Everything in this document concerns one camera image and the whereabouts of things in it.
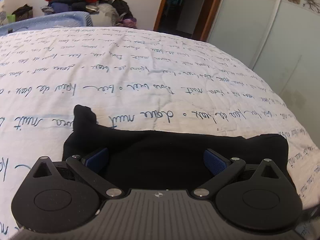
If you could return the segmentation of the floral pillow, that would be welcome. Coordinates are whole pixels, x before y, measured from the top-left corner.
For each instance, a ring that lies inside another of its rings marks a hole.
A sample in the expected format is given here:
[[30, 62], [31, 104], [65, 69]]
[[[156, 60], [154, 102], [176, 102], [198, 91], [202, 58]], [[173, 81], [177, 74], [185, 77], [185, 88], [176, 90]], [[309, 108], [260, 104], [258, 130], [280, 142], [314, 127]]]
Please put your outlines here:
[[0, 0], [0, 26], [6, 25], [8, 23], [7, 20], [7, 12], [5, 10], [5, 0]]

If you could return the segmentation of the frosted sliding wardrobe door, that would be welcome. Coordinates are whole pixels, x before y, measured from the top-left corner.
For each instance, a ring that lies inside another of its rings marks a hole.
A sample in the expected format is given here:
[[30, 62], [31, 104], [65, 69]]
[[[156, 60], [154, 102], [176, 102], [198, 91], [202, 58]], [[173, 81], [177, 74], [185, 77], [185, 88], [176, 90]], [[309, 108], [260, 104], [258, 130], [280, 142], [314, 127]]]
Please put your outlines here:
[[208, 42], [262, 77], [319, 143], [319, 0], [222, 0]]

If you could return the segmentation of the black pants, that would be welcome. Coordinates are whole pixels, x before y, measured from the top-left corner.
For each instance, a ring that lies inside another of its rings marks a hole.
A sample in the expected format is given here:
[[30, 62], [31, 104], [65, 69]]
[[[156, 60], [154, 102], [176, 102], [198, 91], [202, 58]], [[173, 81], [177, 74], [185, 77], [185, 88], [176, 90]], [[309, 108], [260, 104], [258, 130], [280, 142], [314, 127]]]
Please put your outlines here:
[[127, 194], [141, 190], [188, 190], [204, 184], [213, 174], [204, 164], [205, 150], [226, 159], [238, 157], [258, 165], [271, 159], [289, 183], [289, 144], [278, 134], [251, 138], [163, 131], [125, 131], [101, 126], [89, 107], [74, 107], [73, 131], [63, 145], [62, 159], [84, 157], [106, 148], [106, 158], [90, 169]]

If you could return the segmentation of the green plastic chair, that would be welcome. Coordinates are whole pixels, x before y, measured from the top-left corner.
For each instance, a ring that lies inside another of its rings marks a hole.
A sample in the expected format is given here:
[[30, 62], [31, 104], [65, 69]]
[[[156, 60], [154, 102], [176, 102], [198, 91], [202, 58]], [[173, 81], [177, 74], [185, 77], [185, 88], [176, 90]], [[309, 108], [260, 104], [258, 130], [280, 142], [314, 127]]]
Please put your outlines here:
[[8, 23], [16, 22], [16, 15], [8, 15], [7, 20], [8, 20]]

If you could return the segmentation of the pile of clothes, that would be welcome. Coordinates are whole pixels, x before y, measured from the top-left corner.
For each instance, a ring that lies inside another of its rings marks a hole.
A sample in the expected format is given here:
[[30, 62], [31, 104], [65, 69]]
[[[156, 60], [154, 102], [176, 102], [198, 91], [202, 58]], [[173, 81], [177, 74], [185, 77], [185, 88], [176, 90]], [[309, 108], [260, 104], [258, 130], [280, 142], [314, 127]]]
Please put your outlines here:
[[137, 20], [124, 0], [45, 0], [41, 8], [46, 15], [81, 11], [91, 15], [94, 26], [136, 29]]

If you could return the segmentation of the black bag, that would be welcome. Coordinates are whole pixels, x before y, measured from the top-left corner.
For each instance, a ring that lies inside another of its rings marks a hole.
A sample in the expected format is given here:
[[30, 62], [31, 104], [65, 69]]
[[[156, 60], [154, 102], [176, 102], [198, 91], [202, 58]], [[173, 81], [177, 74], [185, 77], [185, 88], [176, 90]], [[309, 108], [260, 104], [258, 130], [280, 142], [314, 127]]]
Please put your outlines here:
[[24, 6], [16, 9], [12, 14], [15, 15], [16, 22], [27, 20], [33, 18], [33, 7], [25, 4]]

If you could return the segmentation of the wooden door frame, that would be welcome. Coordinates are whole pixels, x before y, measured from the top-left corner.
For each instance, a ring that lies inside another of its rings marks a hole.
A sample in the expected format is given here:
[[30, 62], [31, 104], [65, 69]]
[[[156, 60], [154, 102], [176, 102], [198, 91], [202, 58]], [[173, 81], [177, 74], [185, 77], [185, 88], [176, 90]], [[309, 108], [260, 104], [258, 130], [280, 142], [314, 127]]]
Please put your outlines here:
[[154, 31], [205, 41], [222, 0], [161, 0]]

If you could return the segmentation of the white script-print bedsheet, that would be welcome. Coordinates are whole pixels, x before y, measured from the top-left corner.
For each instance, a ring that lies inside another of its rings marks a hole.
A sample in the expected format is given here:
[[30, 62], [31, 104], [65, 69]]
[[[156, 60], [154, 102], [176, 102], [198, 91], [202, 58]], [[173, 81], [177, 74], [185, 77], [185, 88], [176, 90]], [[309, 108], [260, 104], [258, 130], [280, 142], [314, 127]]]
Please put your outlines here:
[[215, 46], [128, 28], [52, 28], [1, 37], [1, 239], [11, 201], [42, 155], [62, 157], [73, 109], [125, 130], [282, 135], [304, 207], [319, 202], [319, 148], [260, 76]]

